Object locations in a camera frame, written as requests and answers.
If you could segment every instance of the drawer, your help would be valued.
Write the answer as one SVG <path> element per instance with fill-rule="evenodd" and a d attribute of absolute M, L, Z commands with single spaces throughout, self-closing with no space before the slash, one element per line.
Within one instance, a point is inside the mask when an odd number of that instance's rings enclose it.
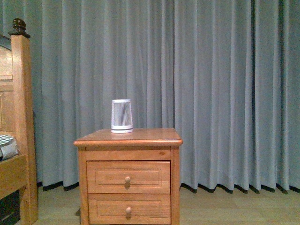
<path fill-rule="evenodd" d="M 88 193 L 169 194 L 170 162 L 87 162 Z"/>
<path fill-rule="evenodd" d="M 171 224 L 170 195 L 89 194 L 91 224 Z"/>

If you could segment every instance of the bedpost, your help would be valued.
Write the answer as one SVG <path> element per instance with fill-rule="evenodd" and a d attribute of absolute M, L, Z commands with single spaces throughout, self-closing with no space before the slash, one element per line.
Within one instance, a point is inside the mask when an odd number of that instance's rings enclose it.
<path fill-rule="evenodd" d="M 22 225 L 31 225 L 38 219 L 37 174 L 34 148 L 30 35 L 23 20 L 13 21 L 9 32 L 12 43 L 13 81 L 15 92 L 15 136 L 20 154 L 26 156 L 26 186 L 20 189 Z"/>

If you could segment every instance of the headboard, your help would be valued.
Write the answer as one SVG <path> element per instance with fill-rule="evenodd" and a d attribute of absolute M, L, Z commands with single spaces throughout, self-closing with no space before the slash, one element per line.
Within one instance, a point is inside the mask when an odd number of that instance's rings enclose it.
<path fill-rule="evenodd" d="M 15 136 L 13 63 L 10 39 L 0 35 L 0 133 Z"/>

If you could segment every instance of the nightstand top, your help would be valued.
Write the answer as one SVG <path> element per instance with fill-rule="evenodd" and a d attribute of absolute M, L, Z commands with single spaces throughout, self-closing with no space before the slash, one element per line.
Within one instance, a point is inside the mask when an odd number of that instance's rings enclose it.
<path fill-rule="evenodd" d="M 174 128 L 140 128 L 131 133 L 115 134 L 110 129 L 98 130 L 74 142 L 77 147 L 87 146 L 179 146 L 182 139 Z"/>

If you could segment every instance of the wooden bed frame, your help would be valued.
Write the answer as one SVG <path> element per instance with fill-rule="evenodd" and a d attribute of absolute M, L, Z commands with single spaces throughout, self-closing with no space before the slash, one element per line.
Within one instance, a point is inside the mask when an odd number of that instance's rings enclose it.
<path fill-rule="evenodd" d="M 0 134 L 14 136 L 20 153 L 0 162 L 0 199 L 19 190 L 21 224 L 31 225 L 38 219 L 38 198 L 30 36 L 23 20 L 14 19 L 13 27 L 11 40 L 0 37 Z"/>

